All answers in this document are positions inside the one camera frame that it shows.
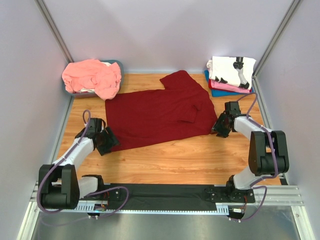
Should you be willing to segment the dark red t-shirt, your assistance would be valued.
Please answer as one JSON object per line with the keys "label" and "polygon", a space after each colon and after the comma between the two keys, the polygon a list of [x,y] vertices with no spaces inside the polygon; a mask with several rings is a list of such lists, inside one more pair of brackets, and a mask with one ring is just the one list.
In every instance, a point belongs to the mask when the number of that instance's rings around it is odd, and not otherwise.
{"label": "dark red t-shirt", "polygon": [[209,93],[185,70],[159,80],[164,88],[117,94],[105,101],[112,151],[209,135],[218,117]]}

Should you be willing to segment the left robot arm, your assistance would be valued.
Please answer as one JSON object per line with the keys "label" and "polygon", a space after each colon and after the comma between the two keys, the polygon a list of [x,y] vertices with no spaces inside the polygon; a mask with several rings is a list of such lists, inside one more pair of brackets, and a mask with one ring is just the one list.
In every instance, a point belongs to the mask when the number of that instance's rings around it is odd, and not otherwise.
{"label": "left robot arm", "polygon": [[101,118],[91,118],[74,138],[71,147],[52,164],[44,164],[38,172],[36,201],[45,212],[73,210],[80,199],[90,196],[99,201],[105,196],[101,175],[77,177],[77,169],[92,152],[109,154],[120,142]]}

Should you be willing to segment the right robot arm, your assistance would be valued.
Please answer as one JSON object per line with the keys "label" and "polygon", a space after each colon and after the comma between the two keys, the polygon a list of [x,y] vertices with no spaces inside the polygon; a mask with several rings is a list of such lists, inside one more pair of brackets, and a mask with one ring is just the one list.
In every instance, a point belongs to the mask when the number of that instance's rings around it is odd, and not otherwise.
{"label": "right robot arm", "polygon": [[211,132],[221,138],[227,138],[230,132],[238,132],[249,140],[248,166],[226,182],[225,196],[231,202],[247,200],[254,185],[289,170],[286,134],[266,128],[249,114],[242,113],[237,101],[224,104],[224,111]]}

